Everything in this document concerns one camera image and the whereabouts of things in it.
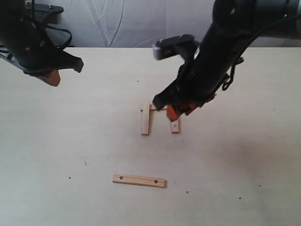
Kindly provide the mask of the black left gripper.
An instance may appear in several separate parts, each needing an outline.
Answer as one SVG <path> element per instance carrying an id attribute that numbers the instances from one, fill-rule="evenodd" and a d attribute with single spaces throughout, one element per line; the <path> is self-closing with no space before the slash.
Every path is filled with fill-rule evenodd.
<path id="1" fill-rule="evenodd" d="M 51 28 L 29 16 L 9 15 L 0 21 L 0 57 L 25 74 L 57 87 L 58 70 L 81 72 L 81 58 L 53 44 L 46 29 Z"/>

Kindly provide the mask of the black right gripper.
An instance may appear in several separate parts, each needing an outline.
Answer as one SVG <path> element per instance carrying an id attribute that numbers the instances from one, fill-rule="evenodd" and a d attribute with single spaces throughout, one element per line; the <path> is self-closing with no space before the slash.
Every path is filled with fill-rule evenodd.
<path id="1" fill-rule="evenodd" d="M 216 91 L 226 90 L 234 78 L 236 66 L 244 59 L 239 54 L 240 41 L 219 36 L 195 40 L 193 58 L 180 66 L 176 79 L 153 99 L 154 106 L 165 106 L 170 121 L 189 115 L 214 99 Z"/>

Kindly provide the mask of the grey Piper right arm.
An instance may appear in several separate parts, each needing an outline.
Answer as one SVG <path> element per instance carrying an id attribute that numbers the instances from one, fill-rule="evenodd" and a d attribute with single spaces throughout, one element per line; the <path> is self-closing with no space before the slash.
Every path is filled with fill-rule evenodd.
<path id="1" fill-rule="evenodd" d="M 157 41 L 157 60 L 179 55 L 184 63 L 176 79 L 154 96 L 153 105 L 176 121 L 212 101 L 218 89 L 227 90 L 233 83 L 243 53 L 259 37 L 299 39 L 300 1 L 217 0 L 202 41 L 190 34 Z"/>

